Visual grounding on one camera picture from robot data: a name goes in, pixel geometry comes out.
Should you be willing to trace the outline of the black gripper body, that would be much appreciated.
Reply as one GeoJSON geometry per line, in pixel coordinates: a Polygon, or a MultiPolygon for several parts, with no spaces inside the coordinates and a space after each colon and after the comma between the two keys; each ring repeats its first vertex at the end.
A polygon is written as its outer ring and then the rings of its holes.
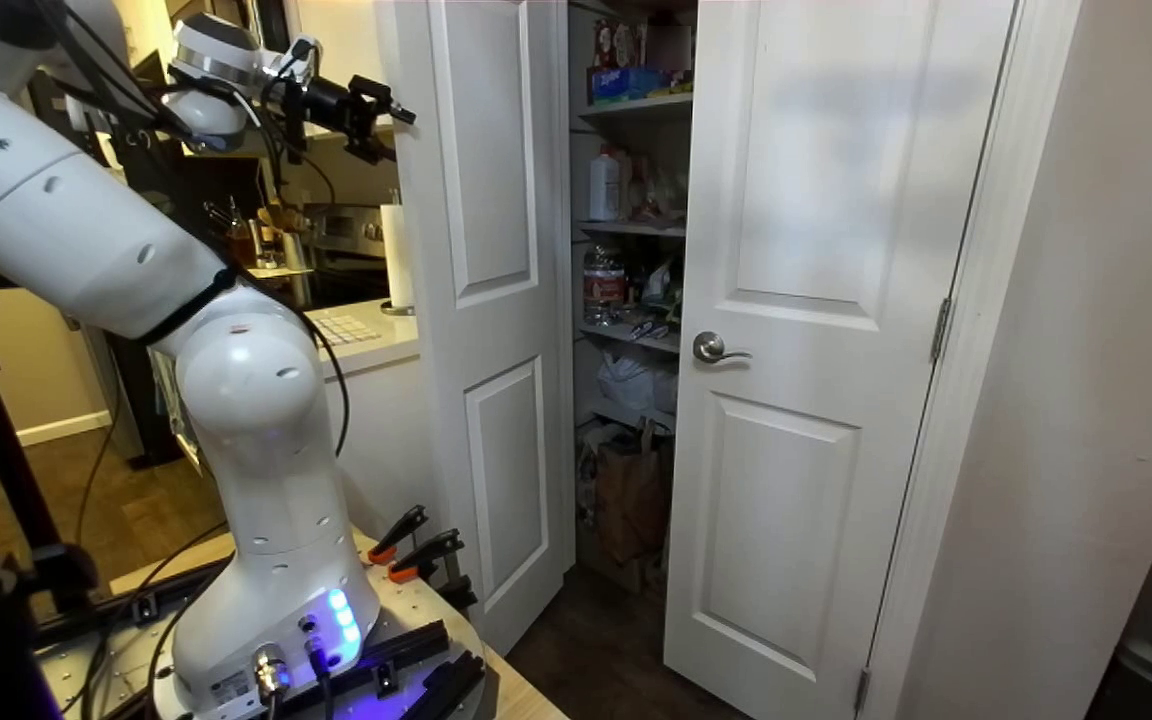
{"type": "Polygon", "coordinates": [[[313,81],[297,101],[297,122],[341,133],[353,149],[372,139],[372,123],[378,117],[382,89],[353,77],[348,83],[313,81]]]}

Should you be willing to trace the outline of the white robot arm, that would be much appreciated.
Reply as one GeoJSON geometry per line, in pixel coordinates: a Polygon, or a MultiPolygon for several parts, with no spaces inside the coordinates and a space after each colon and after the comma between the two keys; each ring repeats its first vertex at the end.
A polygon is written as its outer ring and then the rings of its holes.
{"type": "Polygon", "coordinates": [[[155,701],[193,720],[277,714],[353,672],[378,619],[320,349],[293,308],[14,105],[63,19],[63,0],[0,0],[0,272],[172,359],[236,558],[172,628],[155,701]]]}

